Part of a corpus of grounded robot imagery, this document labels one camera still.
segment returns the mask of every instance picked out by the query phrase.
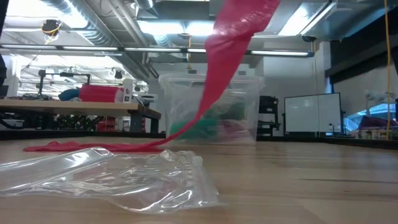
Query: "red object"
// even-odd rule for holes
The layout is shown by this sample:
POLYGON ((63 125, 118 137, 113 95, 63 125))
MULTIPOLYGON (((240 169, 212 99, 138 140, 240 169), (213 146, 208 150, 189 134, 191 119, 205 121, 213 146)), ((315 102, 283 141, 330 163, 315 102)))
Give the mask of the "red object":
POLYGON ((98 122, 97 131, 116 131, 116 118, 107 116, 105 120, 98 122))
MULTIPOLYGON (((388 120, 381 118, 372 118, 369 116, 363 116, 361 124, 359 124, 358 129, 366 129, 366 128, 386 128, 387 129, 388 120)), ((391 120, 391 127, 398 126, 398 123, 394 120, 391 120)))
POLYGON ((122 103, 123 91, 115 86, 83 85, 79 98, 83 102, 122 103))
POLYGON ((279 5, 279 0, 227 0, 205 42, 208 70, 199 110, 178 133, 156 142, 136 145, 131 151, 165 144, 191 128, 223 94, 248 49, 251 37, 262 32, 279 5))
POLYGON ((111 152, 161 152, 156 147, 146 147, 138 149, 135 145, 130 144, 80 144, 77 142, 59 143, 52 141, 45 146, 31 146, 24 150, 28 152, 71 152, 90 147, 103 147, 111 152))

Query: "green fabric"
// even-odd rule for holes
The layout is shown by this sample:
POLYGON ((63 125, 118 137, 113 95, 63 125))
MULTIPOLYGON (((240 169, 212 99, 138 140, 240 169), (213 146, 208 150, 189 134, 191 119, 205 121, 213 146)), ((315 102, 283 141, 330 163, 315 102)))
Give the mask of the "green fabric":
MULTIPOLYGON (((189 121, 176 122, 171 126, 170 135, 177 133, 189 121)), ((214 118, 202 118, 188 131, 181 134, 177 139, 210 139, 217 135, 218 120, 214 118)))

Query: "wooden table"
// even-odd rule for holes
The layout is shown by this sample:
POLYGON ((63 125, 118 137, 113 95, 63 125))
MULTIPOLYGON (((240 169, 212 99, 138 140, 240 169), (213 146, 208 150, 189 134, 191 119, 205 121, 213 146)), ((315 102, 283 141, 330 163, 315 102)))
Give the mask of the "wooden table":
POLYGON ((35 111, 49 114, 130 116, 131 132, 141 132, 142 118, 151 119, 151 132, 157 133, 161 114, 137 103, 96 103, 78 101, 0 100, 0 110, 35 111))
MULTIPOLYGON (((140 143, 150 139, 59 141, 140 143)), ((53 139, 0 141, 0 162, 51 153, 23 152, 53 139)), ((99 199, 0 197, 0 223, 397 223, 398 151, 323 143, 258 142, 246 146, 169 146, 192 150, 228 206, 170 215, 131 213, 99 199)))

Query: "clear plastic container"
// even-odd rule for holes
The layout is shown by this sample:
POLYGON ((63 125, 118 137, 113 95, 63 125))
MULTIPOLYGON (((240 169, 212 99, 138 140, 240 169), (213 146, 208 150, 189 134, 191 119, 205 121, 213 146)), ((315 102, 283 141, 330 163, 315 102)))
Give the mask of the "clear plastic container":
MULTIPOLYGON (((206 75, 161 75, 165 91, 167 135, 193 120, 205 85, 206 75)), ((234 77, 221 98, 187 132, 172 141, 182 144, 255 145, 262 77, 234 77)))

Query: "red fabric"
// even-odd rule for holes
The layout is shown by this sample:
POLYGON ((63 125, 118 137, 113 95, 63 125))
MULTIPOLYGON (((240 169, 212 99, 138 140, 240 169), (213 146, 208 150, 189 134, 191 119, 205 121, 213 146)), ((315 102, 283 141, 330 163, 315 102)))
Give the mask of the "red fabric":
POLYGON ((214 34, 205 42, 208 70, 205 89, 195 119, 178 133, 131 150, 165 144, 191 128, 223 94, 248 49, 251 37, 262 32, 279 5, 279 0, 227 0, 214 25, 214 34))
POLYGON ((57 141, 52 141, 48 143, 46 146, 31 146, 27 147, 25 151, 34 151, 34 152, 70 152, 76 151, 80 149, 87 149, 90 147, 103 147, 111 152, 161 152, 162 150, 157 149, 156 147, 146 147, 144 149, 139 149, 135 145, 131 144, 80 144, 77 142, 65 142, 59 143, 57 141))

